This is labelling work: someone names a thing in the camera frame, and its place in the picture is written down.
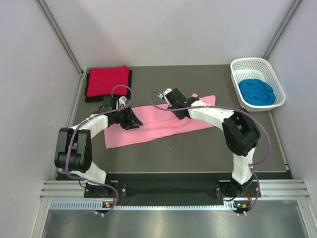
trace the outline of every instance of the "blue towel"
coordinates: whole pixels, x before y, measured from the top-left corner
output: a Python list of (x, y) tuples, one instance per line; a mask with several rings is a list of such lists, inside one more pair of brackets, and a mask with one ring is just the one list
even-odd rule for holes
[(243, 99), (251, 105), (267, 106), (275, 102), (272, 87), (259, 79), (245, 79), (238, 85)]

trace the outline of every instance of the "folded red towel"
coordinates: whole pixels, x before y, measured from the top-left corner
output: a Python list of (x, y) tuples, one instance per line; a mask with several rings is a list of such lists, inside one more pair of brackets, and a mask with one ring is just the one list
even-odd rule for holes
[[(112, 89), (120, 84), (128, 85), (129, 68), (124, 66), (115, 68), (92, 68), (90, 71), (88, 97), (111, 94)], [(114, 91), (116, 95), (126, 95), (127, 88), (119, 87)]]

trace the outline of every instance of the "laundry basket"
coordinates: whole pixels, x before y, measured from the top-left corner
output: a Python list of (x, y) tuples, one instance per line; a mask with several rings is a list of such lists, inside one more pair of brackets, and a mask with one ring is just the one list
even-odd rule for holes
[[(285, 102), (285, 94), (279, 83), (277, 76), (271, 64), (262, 58), (243, 58), (236, 59), (230, 65), (231, 79), (234, 90), (238, 96), (238, 101), (242, 108), (250, 112), (268, 111), (273, 108), (279, 107)], [(273, 88), (276, 96), (274, 104), (268, 106), (255, 106), (247, 103), (240, 92), (238, 84), (245, 79), (259, 79)]]

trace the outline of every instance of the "metal floor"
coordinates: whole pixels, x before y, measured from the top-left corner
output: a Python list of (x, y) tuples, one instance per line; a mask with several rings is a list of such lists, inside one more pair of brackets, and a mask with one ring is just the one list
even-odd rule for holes
[[(187, 65), (131, 67), (132, 89), (135, 92), (133, 107), (149, 105), (147, 92), (162, 92), (177, 87), (185, 96), (215, 95), (217, 105), (239, 107), (234, 91), (229, 65)], [(76, 112), (75, 124), (80, 123), (102, 102), (85, 103), (84, 82)], [(154, 102), (163, 103), (153, 96)], [(281, 151), (268, 112), (252, 113), (267, 129), (272, 140), (272, 156), (256, 171), (286, 171)], [(117, 173), (154, 172), (231, 172), (233, 157), (225, 144), (223, 132), (213, 127), (199, 131), (173, 135), (150, 142), (105, 148), (103, 133), (93, 139), (93, 160), (103, 170)], [(254, 162), (267, 152), (264, 136), (259, 140)]]
[[(82, 211), (49, 211), (58, 230)], [(259, 201), (247, 217), (232, 211), (114, 211), (85, 214), (44, 238), (308, 238), (296, 201)]]

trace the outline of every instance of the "pink towel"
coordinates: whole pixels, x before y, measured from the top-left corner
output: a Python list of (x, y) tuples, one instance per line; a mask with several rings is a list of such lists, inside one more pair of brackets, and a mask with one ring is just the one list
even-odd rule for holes
[[(215, 96), (201, 98), (205, 103), (215, 104)], [(158, 105), (167, 108), (167, 104)], [(124, 130), (119, 124), (105, 130), (106, 148), (115, 148), (137, 144), (162, 138), (169, 135), (201, 130), (213, 125), (201, 120), (184, 118), (179, 120), (172, 112), (156, 109), (153, 106), (136, 107), (132, 109), (136, 117), (143, 123), (138, 129)]]

